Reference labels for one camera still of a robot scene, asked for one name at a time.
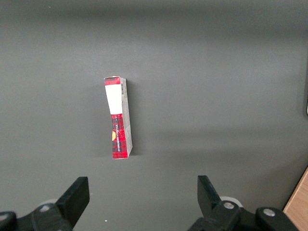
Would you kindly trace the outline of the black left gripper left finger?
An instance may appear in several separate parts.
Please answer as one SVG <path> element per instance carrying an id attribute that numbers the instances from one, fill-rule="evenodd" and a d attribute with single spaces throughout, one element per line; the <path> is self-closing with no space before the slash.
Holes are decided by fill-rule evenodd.
<path id="1" fill-rule="evenodd" d="M 90 201 L 87 177 L 77 178 L 55 203 L 45 203 L 31 213 L 35 231 L 72 231 Z"/>

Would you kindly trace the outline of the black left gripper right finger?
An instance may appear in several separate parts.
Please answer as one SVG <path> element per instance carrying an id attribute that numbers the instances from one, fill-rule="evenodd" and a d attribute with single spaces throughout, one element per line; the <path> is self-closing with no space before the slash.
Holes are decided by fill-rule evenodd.
<path id="1" fill-rule="evenodd" d="M 208 176 L 198 176 L 197 200 L 202 212 L 191 231 L 232 231 L 241 215 L 240 207 L 219 197 Z"/>

